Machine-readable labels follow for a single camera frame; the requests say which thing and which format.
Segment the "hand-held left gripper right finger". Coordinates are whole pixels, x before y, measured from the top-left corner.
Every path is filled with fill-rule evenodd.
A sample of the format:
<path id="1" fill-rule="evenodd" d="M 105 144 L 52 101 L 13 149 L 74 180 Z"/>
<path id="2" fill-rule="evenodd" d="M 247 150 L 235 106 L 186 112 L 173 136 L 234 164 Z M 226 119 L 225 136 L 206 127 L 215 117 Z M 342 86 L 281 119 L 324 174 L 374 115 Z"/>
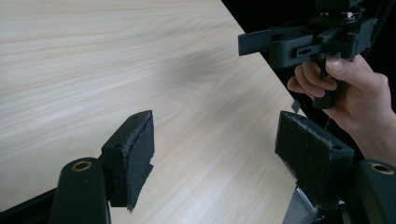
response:
<path id="1" fill-rule="evenodd" d="M 279 114 L 275 153 L 297 179 L 297 186 L 318 209 L 336 209 L 343 175 L 354 150 L 299 114 Z"/>

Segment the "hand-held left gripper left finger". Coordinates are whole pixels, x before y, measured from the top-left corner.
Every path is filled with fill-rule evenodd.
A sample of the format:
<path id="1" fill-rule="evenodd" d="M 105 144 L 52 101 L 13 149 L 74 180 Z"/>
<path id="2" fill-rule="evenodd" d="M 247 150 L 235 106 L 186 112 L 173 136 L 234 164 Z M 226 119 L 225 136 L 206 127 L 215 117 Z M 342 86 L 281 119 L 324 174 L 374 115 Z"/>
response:
<path id="1" fill-rule="evenodd" d="M 113 181 L 109 196 L 112 207 L 132 211 L 139 194 L 153 169 L 154 124 L 152 111 L 130 116 L 101 148 L 100 161 Z"/>

